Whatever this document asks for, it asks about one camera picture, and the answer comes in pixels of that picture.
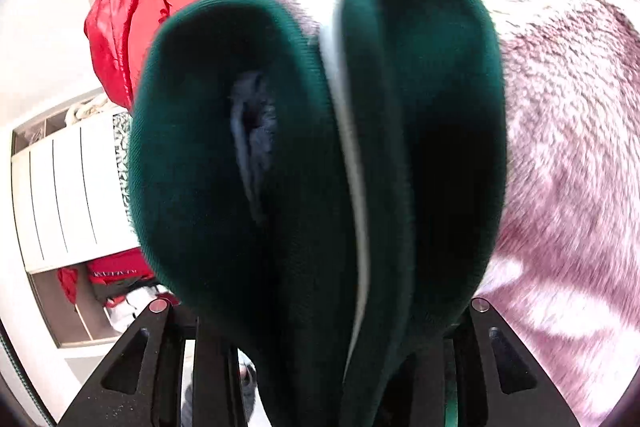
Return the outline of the green varsity jacket cream sleeves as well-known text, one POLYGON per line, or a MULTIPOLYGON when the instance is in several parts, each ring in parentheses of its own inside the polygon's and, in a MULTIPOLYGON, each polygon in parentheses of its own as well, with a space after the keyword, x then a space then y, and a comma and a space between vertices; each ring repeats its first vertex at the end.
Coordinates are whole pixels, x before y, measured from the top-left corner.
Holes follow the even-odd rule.
POLYGON ((275 426, 370 426, 460 317, 506 185, 480 0, 338 0, 311 43, 276 0, 168 18, 134 102, 129 195, 163 283, 257 369, 275 426))

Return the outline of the red clothes in shelf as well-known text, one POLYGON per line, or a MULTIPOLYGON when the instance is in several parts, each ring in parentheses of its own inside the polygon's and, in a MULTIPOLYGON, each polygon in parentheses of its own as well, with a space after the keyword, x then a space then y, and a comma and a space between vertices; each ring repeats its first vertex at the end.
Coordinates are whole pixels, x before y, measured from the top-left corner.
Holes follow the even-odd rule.
POLYGON ((77 305, 79 281, 83 277, 89 282, 96 300, 107 308, 114 308, 135 289, 160 283, 139 247, 96 258, 82 266, 83 276, 80 275, 79 268, 64 267, 56 270, 58 283, 72 306, 77 305))

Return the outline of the white wardrobe cabinet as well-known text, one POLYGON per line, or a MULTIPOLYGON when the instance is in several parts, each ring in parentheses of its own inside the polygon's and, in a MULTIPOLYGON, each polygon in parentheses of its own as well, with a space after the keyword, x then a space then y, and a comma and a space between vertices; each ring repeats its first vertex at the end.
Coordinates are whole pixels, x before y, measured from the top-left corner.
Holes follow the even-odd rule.
POLYGON ((131 117, 100 90, 11 130, 15 231, 36 306, 56 347, 120 333, 88 277, 96 259, 138 247, 128 193, 131 117))

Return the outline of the red garment on bed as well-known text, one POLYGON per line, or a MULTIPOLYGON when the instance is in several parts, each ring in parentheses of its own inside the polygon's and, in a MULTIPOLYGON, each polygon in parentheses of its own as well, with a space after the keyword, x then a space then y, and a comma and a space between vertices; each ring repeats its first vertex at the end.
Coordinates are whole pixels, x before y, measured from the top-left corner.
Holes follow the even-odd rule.
POLYGON ((195 1, 93 1, 84 31, 94 73, 113 103, 132 109, 143 63, 158 28, 195 1))

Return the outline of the floral rose bed blanket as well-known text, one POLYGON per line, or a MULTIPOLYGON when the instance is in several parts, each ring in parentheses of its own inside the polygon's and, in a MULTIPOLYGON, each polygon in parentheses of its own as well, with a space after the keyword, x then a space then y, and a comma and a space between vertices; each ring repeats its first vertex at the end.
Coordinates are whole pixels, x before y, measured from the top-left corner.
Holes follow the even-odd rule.
MULTIPOLYGON (((333 0, 279 1, 314 34, 333 0)), ((639 366, 639 0, 483 1, 509 181, 478 291, 597 426, 639 366)))

